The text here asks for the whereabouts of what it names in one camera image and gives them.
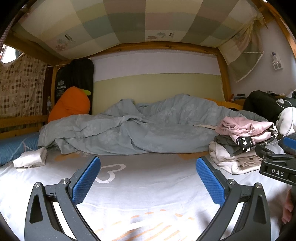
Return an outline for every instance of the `hand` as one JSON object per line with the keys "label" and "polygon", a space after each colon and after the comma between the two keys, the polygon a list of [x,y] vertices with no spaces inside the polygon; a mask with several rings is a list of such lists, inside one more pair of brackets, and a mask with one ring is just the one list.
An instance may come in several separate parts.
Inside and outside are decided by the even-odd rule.
{"label": "hand", "polygon": [[294,205],[292,203],[292,195],[291,195],[291,189],[290,189],[288,191],[284,208],[283,208],[283,216],[281,218],[283,223],[286,224],[287,222],[291,221],[293,208],[294,208]]}

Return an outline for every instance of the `checkered curtain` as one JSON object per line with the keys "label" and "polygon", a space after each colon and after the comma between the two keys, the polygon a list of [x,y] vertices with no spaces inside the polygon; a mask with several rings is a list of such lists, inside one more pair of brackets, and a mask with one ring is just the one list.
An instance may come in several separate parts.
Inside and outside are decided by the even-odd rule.
{"label": "checkered curtain", "polygon": [[46,66],[26,54],[0,63],[0,118],[42,115]]}

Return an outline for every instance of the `white towel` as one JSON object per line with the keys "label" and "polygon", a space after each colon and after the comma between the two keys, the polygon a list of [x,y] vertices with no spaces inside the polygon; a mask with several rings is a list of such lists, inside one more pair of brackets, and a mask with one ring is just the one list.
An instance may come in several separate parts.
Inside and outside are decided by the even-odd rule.
{"label": "white towel", "polygon": [[45,147],[35,151],[26,151],[12,162],[15,167],[40,167],[45,165],[46,152]]}
{"label": "white towel", "polygon": [[262,160],[256,155],[255,150],[230,156],[228,151],[217,142],[210,143],[209,153],[217,166],[231,174],[244,174],[258,170]]}
{"label": "white towel", "polygon": [[279,120],[276,122],[276,126],[282,135],[291,135],[296,131],[296,107],[287,107],[279,115]]}

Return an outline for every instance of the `wooden bed frame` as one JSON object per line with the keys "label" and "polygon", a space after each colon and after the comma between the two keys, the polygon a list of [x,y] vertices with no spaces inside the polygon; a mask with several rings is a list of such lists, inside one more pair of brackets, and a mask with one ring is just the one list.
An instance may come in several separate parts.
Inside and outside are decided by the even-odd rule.
{"label": "wooden bed frame", "polygon": [[[20,136],[24,134],[29,134],[32,132],[37,132],[40,130],[40,128],[44,124],[47,123],[47,119],[48,119],[47,115],[33,115],[33,116],[25,116],[25,117],[0,119],[0,128],[26,125],[26,128],[23,128],[23,129],[17,129],[13,131],[0,133],[0,140],[15,137],[15,136]],[[34,124],[34,123],[37,124],[35,127],[27,127],[27,125]]]}
{"label": "wooden bed frame", "polygon": [[[35,1],[36,0],[30,0],[30,6]],[[294,56],[296,58],[296,43],[294,42],[293,37],[291,36],[290,32],[286,28],[286,25],[284,24],[284,21],[280,16],[280,14],[277,12],[277,10],[273,8],[269,3],[265,3],[263,0],[252,0],[252,1],[264,16],[266,23],[271,22],[273,20],[275,20],[278,23],[279,27],[281,28],[282,32],[287,38],[287,41],[289,42],[291,49],[294,53]],[[63,61],[57,58],[56,56],[50,54],[47,50],[43,49],[40,45],[29,40],[19,39],[13,36],[12,34],[8,34],[5,44],[13,48],[19,49],[20,51],[25,52],[53,66],[51,99],[54,100],[54,86],[55,86],[57,71],[59,70],[59,68],[70,63],[71,60]],[[111,47],[104,51],[87,56],[86,58],[110,54],[110,53],[116,53],[116,52],[123,52],[123,51],[156,50],[156,49],[182,50],[182,51],[216,55],[217,61],[219,64],[220,73],[221,73],[224,99],[225,101],[231,101],[232,92],[231,92],[231,87],[229,82],[228,67],[225,62],[225,59],[221,55],[218,48],[205,47],[205,46],[180,43],[180,42],[142,42],[142,43],[119,44],[117,46]],[[0,133],[0,139],[38,131],[42,127],[42,125],[46,122],[47,122],[47,116],[30,116],[30,117],[0,119],[0,128],[38,123],[36,127],[28,127],[24,129]]]}

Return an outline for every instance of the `logo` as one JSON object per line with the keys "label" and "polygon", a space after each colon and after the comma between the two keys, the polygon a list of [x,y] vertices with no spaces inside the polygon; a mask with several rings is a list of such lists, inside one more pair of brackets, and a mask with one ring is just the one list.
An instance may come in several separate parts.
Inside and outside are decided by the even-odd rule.
{"label": "logo", "polygon": [[60,85],[63,85],[63,84],[64,84],[64,81],[60,80],[57,85],[60,86]]}

